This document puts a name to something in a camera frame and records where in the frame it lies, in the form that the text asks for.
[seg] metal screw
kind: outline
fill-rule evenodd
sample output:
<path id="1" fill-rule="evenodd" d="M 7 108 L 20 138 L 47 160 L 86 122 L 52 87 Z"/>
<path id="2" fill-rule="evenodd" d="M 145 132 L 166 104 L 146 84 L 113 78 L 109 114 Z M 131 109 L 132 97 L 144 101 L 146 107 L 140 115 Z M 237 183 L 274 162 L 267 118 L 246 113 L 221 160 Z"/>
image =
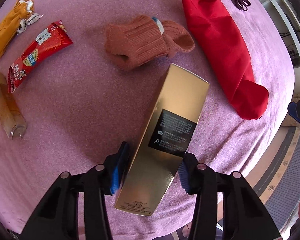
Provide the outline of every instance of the metal screw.
<path id="1" fill-rule="evenodd" d="M 234 173 L 232 173 L 232 176 L 234 176 L 236 179 L 241 178 L 241 174 L 237 171 L 235 171 Z"/>
<path id="2" fill-rule="evenodd" d="M 197 165 L 197 168 L 198 168 L 199 170 L 204 171 L 204 170 L 207 168 L 207 165 L 205 165 L 204 163 L 199 163 L 199 164 Z"/>
<path id="3" fill-rule="evenodd" d="M 96 166 L 96 171 L 103 171 L 105 169 L 105 166 L 103 164 L 98 164 Z"/>
<path id="4" fill-rule="evenodd" d="M 60 174 L 60 177 L 61 177 L 62 179 L 68 178 L 68 177 L 69 177 L 69 172 L 65 171 L 65 172 L 61 173 L 61 174 Z"/>

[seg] pink tablecloth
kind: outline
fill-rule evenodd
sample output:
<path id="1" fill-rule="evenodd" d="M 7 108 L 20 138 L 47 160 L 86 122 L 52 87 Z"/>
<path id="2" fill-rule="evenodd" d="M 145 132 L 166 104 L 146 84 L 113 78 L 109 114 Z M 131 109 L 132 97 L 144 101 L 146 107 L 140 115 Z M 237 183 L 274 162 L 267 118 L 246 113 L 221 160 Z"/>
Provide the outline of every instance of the pink tablecloth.
<path id="1" fill-rule="evenodd" d="M 248 12 L 222 0 L 251 54 L 258 84 L 270 93 L 259 120 L 242 120 L 228 104 L 200 47 L 173 59 L 160 58 L 135 71 L 119 71 L 106 56 L 106 23 L 124 23 L 138 14 L 186 26 L 181 0 L 34 0 L 44 16 L 14 38 L 0 60 L 8 68 L 51 22 L 61 19 L 74 44 L 40 64 L 14 96 L 28 124 L 23 140 L 9 141 L 0 125 L 0 219 L 21 232 L 34 207 L 63 171 L 87 171 L 115 153 L 124 140 L 135 145 L 159 78 L 171 62 L 210 82 L 210 91 L 189 146 L 216 171 L 244 175 L 267 148 L 287 112 L 294 86 L 289 54 L 270 17 L 250 0 Z M 6 0 L 0 21 L 16 0 Z M 195 196 L 187 196 L 178 176 L 152 217 L 115 210 L 107 196 L 114 239 L 152 239 L 190 222 Z M 80 233 L 84 230 L 82 223 Z"/>

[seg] gold box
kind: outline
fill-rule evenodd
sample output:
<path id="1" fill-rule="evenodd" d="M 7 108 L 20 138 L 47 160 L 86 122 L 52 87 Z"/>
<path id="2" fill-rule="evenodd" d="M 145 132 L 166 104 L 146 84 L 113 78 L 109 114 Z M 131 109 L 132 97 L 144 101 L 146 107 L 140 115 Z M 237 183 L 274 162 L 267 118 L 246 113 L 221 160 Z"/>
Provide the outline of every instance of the gold box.
<path id="1" fill-rule="evenodd" d="M 209 83 L 171 64 L 143 131 L 115 208 L 151 216 L 168 190 L 188 148 Z"/>

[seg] gold bottle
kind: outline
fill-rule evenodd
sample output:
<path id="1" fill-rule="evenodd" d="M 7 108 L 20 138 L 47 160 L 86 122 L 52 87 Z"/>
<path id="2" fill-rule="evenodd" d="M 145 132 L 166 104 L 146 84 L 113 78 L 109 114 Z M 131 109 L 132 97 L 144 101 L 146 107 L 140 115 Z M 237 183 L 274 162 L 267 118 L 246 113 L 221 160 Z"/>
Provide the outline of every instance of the gold bottle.
<path id="1" fill-rule="evenodd" d="M 2 73 L 0 73 L 0 122 L 12 140 L 22 138 L 27 129 L 12 93 L 8 93 L 7 81 Z"/>
<path id="2" fill-rule="evenodd" d="M 209 83 L 196 74 L 171 64 L 159 82 L 149 119 L 114 208 L 151 216 L 183 160 L 205 102 Z"/>

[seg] rolled sock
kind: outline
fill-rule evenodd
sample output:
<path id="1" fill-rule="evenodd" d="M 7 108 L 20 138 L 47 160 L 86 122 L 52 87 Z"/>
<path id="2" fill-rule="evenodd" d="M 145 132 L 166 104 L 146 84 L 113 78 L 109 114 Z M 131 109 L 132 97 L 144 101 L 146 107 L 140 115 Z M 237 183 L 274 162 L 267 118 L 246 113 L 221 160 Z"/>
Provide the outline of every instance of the rolled sock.
<path id="1" fill-rule="evenodd" d="M 190 52 L 194 41 L 181 25 L 145 15 L 127 24 L 108 24 L 105 49 L 122 70 L 132 70 L 157 57 L 173 57 L 177 52 Z"/>

